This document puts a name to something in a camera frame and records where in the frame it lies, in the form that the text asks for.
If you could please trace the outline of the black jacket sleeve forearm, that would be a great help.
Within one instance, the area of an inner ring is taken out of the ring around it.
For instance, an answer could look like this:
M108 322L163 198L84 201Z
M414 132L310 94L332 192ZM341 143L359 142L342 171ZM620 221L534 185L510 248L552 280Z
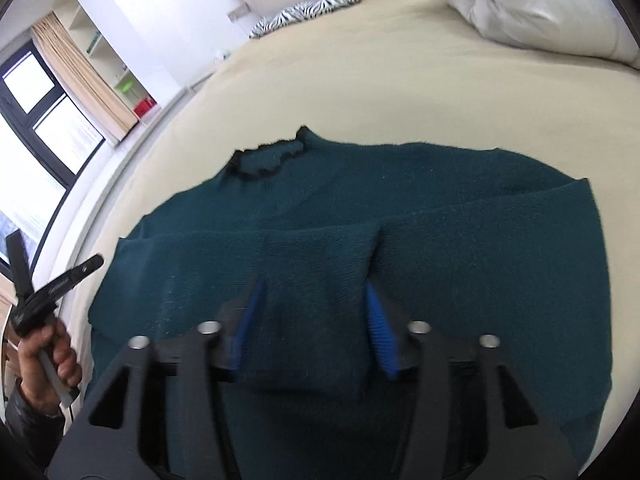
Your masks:
M60 402L35 406L27 399L22 381L15 388L6 406L6 429L13 441L26 455L27 463L45 474L60 444L65 417Z

